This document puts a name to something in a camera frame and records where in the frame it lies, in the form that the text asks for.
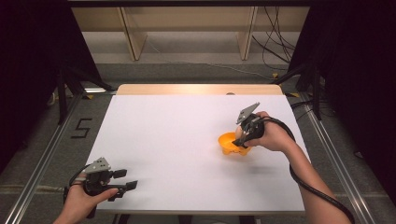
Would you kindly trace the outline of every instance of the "white tabletop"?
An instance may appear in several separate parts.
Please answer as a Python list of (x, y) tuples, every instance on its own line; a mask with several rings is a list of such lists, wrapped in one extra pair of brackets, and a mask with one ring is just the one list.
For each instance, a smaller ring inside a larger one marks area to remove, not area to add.
[(303, 138), (284, 95), (116, 95), (87, 163), (105, 157), (112, 170), (138, 180), (122, 199), (98, 209), (124, 214), (255, 215), (304, 211), (289, 163), (279, 152), (254, 147), (224, 155), (218, 143), (233, 132), (240, 110), (260, 102)]

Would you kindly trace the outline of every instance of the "human arm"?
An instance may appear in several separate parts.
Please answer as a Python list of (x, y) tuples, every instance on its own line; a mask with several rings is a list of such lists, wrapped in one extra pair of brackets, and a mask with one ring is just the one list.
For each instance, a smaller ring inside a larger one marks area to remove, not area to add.
[[(266, 112), (258, 113), (260, 117), (269, 117)], [(313, 168), (302, 149), (291, 139), (288, 133), (278, 124), (265, 121), (265, 132), (261, 138), (245, 143), (246, 147), (262, 146), (272, 151), (285, 154), (290, 166), (300, 179), (307, 185), (335, 199), (332, 191)], [(344, 212), (319, 198), (317, 195), (299, 186), (303, 198), (305, 212), (309, 223), (350, 223)]]
[(64, 209), (53, 223), (80, 223), (97, 204), (111, 198), (118, 191), (118, 189), (108, 189), (96, 196), (90, 196), (85, 193), (81, 185), (73, 185), (68, 192)]

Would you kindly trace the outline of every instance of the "metal bar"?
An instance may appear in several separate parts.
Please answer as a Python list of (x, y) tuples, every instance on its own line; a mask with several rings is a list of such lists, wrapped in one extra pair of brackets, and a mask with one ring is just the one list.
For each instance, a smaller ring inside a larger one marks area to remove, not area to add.
[(30, 201), (32, 201), (32, 198), (35, 195), (35, 189), (38, 186), (38, 183), (41, 180), (43, 174), (47, 170), (47, 167), (50, 164), (50, 160), (52, 159), (52, 156), (57, 146), (59, 145), (59, 142), (62, 139), (64, 130), (67, 127), (70, 117), (73, 114), (80, 100), (81, 100), (81, 95), (74, 96), (74, 99), (69, 106), (69, 113), (67, 114), (64, 122), (62, 124), (58, 124), (58, 127), (56, 128), (53, 136), (51, 137), (49, 144), (47, 145), (43, 155), (40, 158), (40, 161), (35, 167), (23, 191), (21, 192), (20, 197), (12, 206), (6, 221), (7, 224), (21, 222), (21, 219), (27, 209), (27, 206), (29, 205)]
[[(302, 96), (303, 101), (309, 100), (309, 97), (306, 95), (306, 93), (301, 92), (300, 94)], [(305, 109), (306, 111), (311, 111), (309, 105), (306, 105)], [(329, 156), (332, 166), (335, 172), (337, 173), (338, 178), (340, 179), (340, 182), (343, 185), (344, 190), (346, 191), (346, 195), (351, 201), (351, 204), (355, 209), (355, 212), (359, 220), (361, 221), (361, 223), (367, 223), (367, 224), (376, 223), (373, 215), (369, 210), (367, 202), (361, 196), (358, 187), (353, 182), (347, 168), (345, 167), (343, 161), (341, 160), (341, 157), (339, 156), (337, 150), (335, 149), (335, 146), (332, 143), (332, 139), (327, 134), (326, 129), (324, 128), (322, 122), (317, 120), (315, 115), (311, 112), (308, 112), (308, 116), (312, 124), (314, 125), (315, 130), (317, 131), (318, 137), (322, 142), (327, 155)]]

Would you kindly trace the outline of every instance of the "human hand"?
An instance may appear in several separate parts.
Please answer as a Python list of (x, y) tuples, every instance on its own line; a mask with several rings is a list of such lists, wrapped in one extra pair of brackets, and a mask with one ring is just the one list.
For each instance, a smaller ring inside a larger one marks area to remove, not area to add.
[(81, 185), (73, 185), (68, 192), (64, 209), (54, 221), (54, 224), (81, 222), (97, 204), (111, 198), (118, 191), (118, 189), (108, 189), (96, 196), (90, 196), (85, 193)]
[[(267, 112), (257, 113), (261, 118), (270, 117)], [(262, 146), (272, 151), (285, 152), (295, 142), (290, 138), (288, 133), (278, 124), (264, 120), (264, 135), (261, 138), (252, 139), (245, 142), (246, 147)]]

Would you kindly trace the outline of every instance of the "orange bowl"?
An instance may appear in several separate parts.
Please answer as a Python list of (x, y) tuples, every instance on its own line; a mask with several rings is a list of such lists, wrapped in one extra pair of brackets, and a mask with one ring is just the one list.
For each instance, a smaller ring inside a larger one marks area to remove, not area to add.
[(243, 156), (247, 155), (248, 152), (250, 151), (251, 147), (244, 148), (244, 147), (238, 147), (233, 144), (233, 141), (235, 140), (235, 133), (224, 133), (222, 136), (219, 137), (219, 144), (222, 147), (222, 152), (225, 155), (228, 155), (230, 153), (239, 153)]

